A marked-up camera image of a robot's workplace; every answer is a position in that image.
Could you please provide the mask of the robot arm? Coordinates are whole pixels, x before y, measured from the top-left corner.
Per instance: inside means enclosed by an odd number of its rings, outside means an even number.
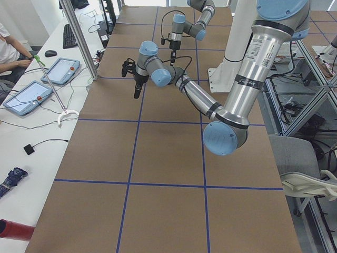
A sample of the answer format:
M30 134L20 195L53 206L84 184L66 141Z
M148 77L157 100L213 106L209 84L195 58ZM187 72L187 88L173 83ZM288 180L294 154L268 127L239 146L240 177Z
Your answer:
M124 63L123 74L134 76L136 98L148 80L159 87L176 86L210 119L205 146L216 155L228 155L247 140L249 113L282 44L307 36L310 12L310 1L238 1L223 62L209 69L211 91L227 93L224 104L184 69L165 65L152 41L141 44L136 62Z
M202 41L206 36L206 27L211 18L215 14L215 5L211 0L206 1L187 1L187 4L193 9L201 12L201 16L195 23L186 20L185 14L174 14L172 21L172 29L168 34L168 38L162 39L162 44L165 40L169 41L171 49L170 65L173 66L176 59L176 52L180 50L183 33L195 38L197 41Z

